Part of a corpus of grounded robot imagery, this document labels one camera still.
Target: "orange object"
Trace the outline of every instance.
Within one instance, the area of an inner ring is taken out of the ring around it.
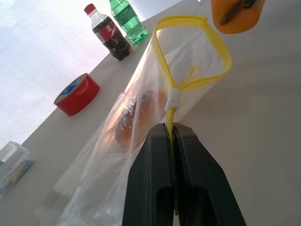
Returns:
[[[67,86],[54,104],[66,115],[73,116],[83,110],[97,95],[99,85],[86,73]]]
[[[260,17],[265,0],[256,0],[244,8],[247,0],[211,0],[215,27],[224,34],[237,34],[254,27]]]

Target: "white table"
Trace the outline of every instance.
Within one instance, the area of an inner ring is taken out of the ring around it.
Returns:
[[[180,3],[169,14],[206,16],[210,2]],[[221,35],[233,69],[181,121],[223,167],[249,226],[301,225],[299,136],[301,134],[301,2],[267,0],[259,23],[238,35]],[[102,92],[68,118],[55,110],[24,142],[33,167],[0,203],[1,225],[32,226],[34,210],[104,120],[125,89],[150,35],[130,57],[107,56],[91,73]]]

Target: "clear plastic bag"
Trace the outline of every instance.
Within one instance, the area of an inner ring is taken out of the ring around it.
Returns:
[[[170,37],[166,45],[163,37]],[[179,121],[231,67],[221,39],[196,16],[161,19],[147,51],[135,81],[110,112],[59,225],[120,226],[129,169],[150,128],[165,122],[170,89],[181,90],[171,115]]]

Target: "green bottle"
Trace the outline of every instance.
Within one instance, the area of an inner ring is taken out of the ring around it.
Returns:
[[[110,6],[113,17],[133,43],[138,43],[146,37],[146,28],[127,0],[110,0]]]

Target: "plastic bottle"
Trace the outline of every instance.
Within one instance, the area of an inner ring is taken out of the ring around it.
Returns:
[[[146,28],[127,0],[110,0],[110,6],[113,17],[133,43],[138,43],[146,37]]]
[[[119,61],[127,57],[132,51],[132,48],[122,36],[112,19],[109,16],[98,12],[93,4],[87,5],[84,11],[91,18],[94,34],[110,51],[112,56]]]

